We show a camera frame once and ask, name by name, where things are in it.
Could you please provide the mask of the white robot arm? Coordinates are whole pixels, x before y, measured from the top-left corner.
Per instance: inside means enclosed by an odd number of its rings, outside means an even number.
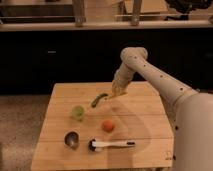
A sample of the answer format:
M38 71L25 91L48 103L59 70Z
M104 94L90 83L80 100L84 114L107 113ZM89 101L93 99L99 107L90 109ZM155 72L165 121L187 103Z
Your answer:
M135 73L140 74L173 110L174 146L171 171L213 171L213 94L198 92L147 61L144 47L121 51L112 93L126 92Z

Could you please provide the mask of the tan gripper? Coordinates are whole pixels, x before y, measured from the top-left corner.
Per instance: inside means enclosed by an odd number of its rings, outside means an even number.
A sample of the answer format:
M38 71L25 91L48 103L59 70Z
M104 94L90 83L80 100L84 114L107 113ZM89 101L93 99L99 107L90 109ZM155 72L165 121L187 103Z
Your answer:
M126 92L125 88L120 87L117 83L112 83L112 94L121 94Z

